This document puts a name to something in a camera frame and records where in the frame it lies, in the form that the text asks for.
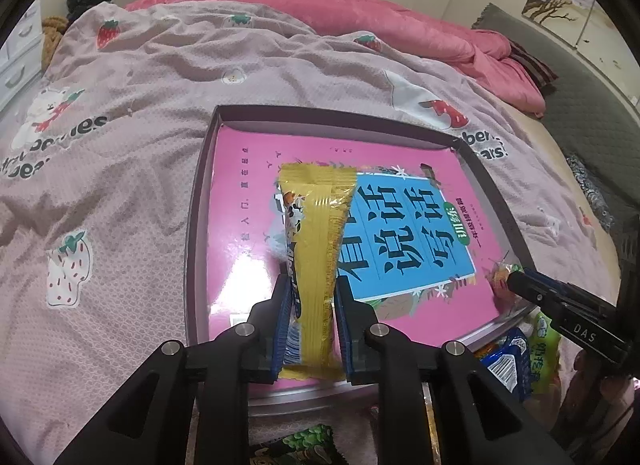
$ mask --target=brown plush fabric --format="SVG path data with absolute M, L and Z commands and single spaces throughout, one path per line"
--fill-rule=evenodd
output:
M 42 20 L 42 33 L 44 42 L 42 43 L 42 71 L 47 71 L 53 54 L 62 40 L 62 35 L 66 31 L 68 21 L 62 16 L 51 16 Z

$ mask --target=floral painting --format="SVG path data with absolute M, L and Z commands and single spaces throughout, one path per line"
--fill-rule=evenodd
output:
M 522 14 L 576 45 L 594 0 L 527 0 Z

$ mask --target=gray quilted headboard cover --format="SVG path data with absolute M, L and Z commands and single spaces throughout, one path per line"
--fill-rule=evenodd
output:
M 582 159 L 621 226 L 640 210 L 638 118 L 576 55 L 496 5 L 485 8 L 474 28 L 502 33 L 558 75 L 542 123 L 565 153 Z

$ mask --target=green oval label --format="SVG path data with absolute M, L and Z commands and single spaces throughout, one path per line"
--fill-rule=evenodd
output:
M 460 241 L 464 246 L 468 245 L 471 239 L 469 238 L 469 234 L 466 233 L 465 224 L 462 222 L 462 219 L 460 219 L 460 214 L 458 214 L 456 207 L 448 201 L 444 203 L 443 207 L 458 241 Z

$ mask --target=cabinet handle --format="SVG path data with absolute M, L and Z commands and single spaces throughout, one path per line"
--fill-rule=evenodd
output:
M 33 30 L 33 25 L 29 25 L 28 28 L 23 28 L 20 32 L 18 32 L 18 35 L 21 38 L 26 38 L 31 33 L 32 30 Z
M 18 83 L 22 80 L 22 77 L 24 76 L 24 68 L 25 66 L 22 65 L 22 69 L 20 70 L 20 73 L 18 74 L 17 78 L 11 79 L 11 77 L 9 77 L 4 83 L 4 85 L 7 86 L 8 88 L 15 88 L 16 86 L 18 86 Z

